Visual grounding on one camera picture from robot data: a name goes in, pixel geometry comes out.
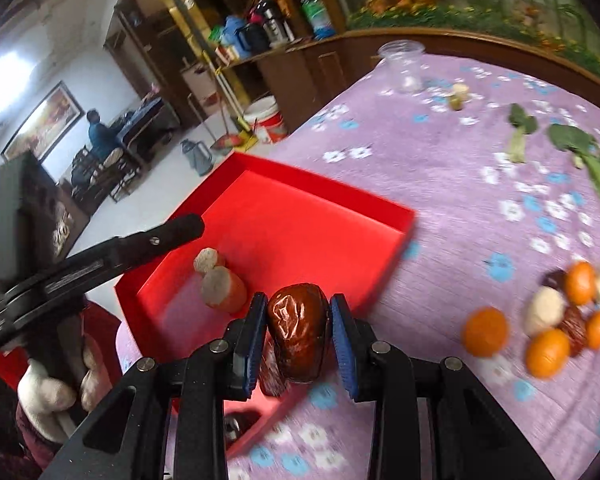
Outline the left hand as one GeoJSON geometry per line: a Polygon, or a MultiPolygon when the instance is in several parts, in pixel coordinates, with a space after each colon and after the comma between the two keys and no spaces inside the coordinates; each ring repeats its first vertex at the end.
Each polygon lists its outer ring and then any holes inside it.
{"type": "Polygon", "coordinates": [[[91,413],[112,387],[102,350],[89,334],[83,337],[83,363],[86,375],[78,393],[61,380],[50,377],[43,365],[35,360],[29,361],[27,371],[20,379],[17,388],[20,408],[33,429],[50,442],[64,443],[76,429],[72,420],[65,429],[59,421],[59,414],[68,411],[76,400],[87,413],[91,413]]]}

